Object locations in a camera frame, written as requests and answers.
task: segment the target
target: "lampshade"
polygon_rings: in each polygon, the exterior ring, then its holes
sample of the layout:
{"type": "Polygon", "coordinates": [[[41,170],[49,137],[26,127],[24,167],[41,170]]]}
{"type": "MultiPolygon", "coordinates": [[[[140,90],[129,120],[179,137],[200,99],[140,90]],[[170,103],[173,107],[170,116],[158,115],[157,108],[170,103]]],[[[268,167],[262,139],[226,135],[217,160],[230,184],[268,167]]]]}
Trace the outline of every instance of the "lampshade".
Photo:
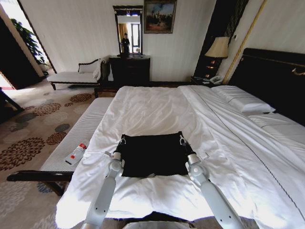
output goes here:
{"type": "Polygon", "coordinates": [[[216,37],[205,55],[210,57],[228,57],[228,44],[229,37],[216,37]]]}

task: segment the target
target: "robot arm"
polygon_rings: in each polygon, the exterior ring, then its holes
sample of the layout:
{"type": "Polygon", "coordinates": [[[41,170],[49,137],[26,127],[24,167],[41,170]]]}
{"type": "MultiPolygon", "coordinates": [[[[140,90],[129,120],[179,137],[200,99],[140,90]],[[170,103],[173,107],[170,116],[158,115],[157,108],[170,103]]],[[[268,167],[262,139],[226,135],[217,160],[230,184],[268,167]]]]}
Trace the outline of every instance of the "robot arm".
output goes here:
{"type": "MultiPolygon", "coordinates": [[[[115,178],[122,172],[120,150],[125,144],[122,138],[117,149],[113,153],[113,160],[109,164],[109,173],[106,176],[99,194],[91,202],[86,220],[81,229],[99,229],[107,215],[112,196],[115,190],[115,178]]],[[[209,172],[201,165],[200,158],[190,145],[181,136],[180,144],[185,147],[189,164],[189,176],[200,187],[201,193],[215,215],[216,220],[224,229],[244,229],[242,222],[227,201],[221,190],[209,180],[209,172]]]]}
{"type": "Polygon", "coordinates": [[[122,171],[121,154],[113,154],[114,159],[109,164],[109,173],[106,176],[100,192],[90,204],[87,217],[81,229],[99,229],[107,215],[112,196],[115,190],[115,178],[122,171]]]}
{"type": "Polygon", "coordinates": [[[243,224],[222,191],[208,178],[207,168],[201,165],[197,155],[188,156],[189,176],[200,188],[218,223],[224,229],[243,229],[243,224]]]}

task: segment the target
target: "telephone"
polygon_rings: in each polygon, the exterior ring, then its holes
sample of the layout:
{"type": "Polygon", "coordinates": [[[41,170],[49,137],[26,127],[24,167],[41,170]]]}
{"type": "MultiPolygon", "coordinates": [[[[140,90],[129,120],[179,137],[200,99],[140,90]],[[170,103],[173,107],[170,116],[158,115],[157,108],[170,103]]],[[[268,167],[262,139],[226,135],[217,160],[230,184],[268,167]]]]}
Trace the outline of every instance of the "telephone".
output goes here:
{"type": "Polygon", "coordinates": [[[222,78],[221,76],[217,75],[217,76],[214,76],[210,79],[210,82],[213,83],[213,84],[221,84],[222,83],[222,78]]]}

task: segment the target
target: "framed painting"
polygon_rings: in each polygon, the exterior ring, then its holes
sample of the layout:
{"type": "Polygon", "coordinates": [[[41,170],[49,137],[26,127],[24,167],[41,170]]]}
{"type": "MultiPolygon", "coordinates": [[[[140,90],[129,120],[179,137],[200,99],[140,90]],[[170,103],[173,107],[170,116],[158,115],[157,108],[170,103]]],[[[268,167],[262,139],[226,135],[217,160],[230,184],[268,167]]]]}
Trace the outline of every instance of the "framed painting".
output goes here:
{"type": "Polygon", "coordinates": [[[145,0],[144,33],[173,33],[177,0],[145,0]]]}

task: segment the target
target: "black cloth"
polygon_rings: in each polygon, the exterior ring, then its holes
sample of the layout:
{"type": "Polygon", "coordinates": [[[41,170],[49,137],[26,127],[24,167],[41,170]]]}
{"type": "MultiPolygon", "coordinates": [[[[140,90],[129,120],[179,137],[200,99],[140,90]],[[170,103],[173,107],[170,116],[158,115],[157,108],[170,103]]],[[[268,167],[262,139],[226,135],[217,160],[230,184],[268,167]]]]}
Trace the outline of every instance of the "black cloth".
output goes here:
{"type": "Polygon", "coordinates": [[[125,161],[123,177],[187,175],[187,152],[180,144],[182,132],[170,135],[122,135],[125,144],[118,146],[125,161]]]}
{"type": "Polygon", "coordinates": [[[122,45],[123,45],[123,48],[124,48],[124,50],[123,50],[123,52],[125,53],[125,54],[128,54],[129,53],[129,39],[127,38],[123,38],[122,39],[122,45]]]}

